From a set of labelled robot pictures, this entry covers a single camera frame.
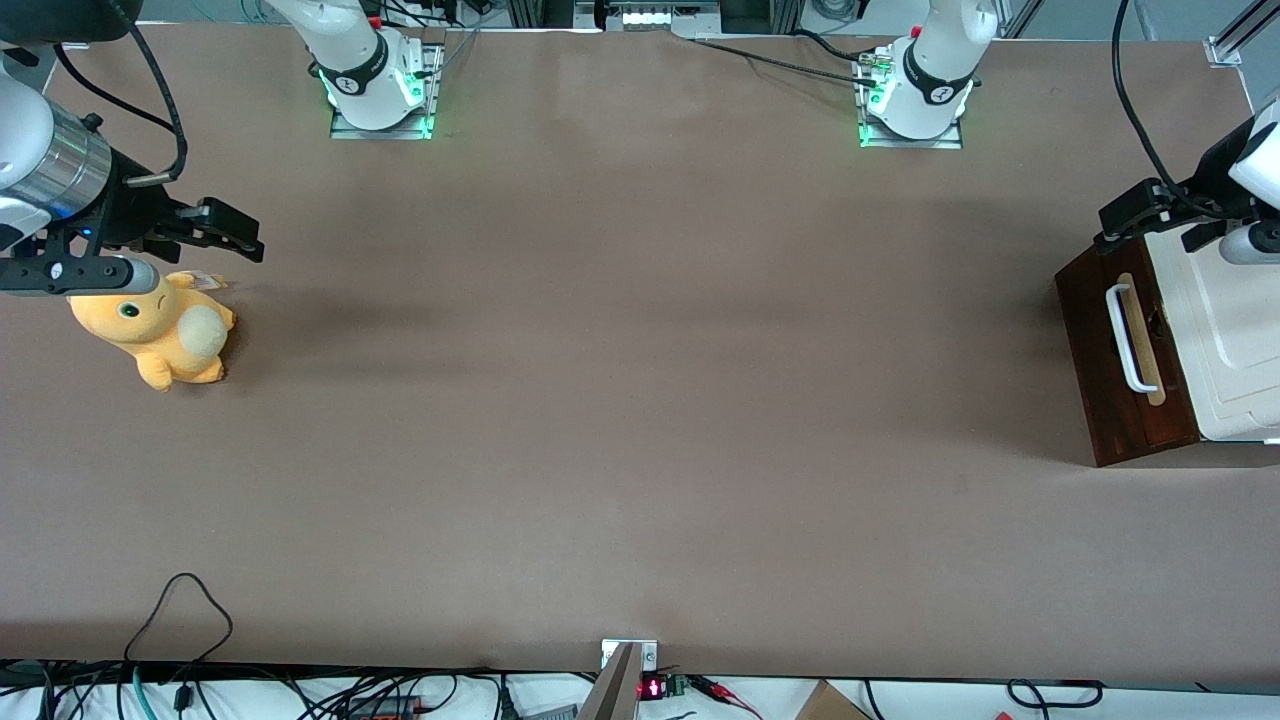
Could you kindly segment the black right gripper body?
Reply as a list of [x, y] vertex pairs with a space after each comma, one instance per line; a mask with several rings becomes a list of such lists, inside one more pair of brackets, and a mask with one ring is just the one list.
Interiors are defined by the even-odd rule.
[[70, 228], [99, 250], [128, 249], [166, 263], [178, 263], [184, 246], [206, 247], [209, 238], [180, 215], [187, 204], [170, 199], [159, 184], [133, 188], [125, 183], [146, 174], [137, 161], [113, 150], [102, 192], [70, 219]]

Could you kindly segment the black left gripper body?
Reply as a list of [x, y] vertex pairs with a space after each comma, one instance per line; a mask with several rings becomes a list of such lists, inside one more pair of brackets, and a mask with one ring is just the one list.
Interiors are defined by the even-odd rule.
[[1204, 223], [1221, 231], [1231, 228], [1233, 223], [1243, 225], [1258, 219], [1252, 193], [1229, 176], [1253, 127], [1252, 118], [1243, 120], [1201, 155], [1196, 170], [1180, 183], [1190, 201], [1174, 201], [1165, 231]]

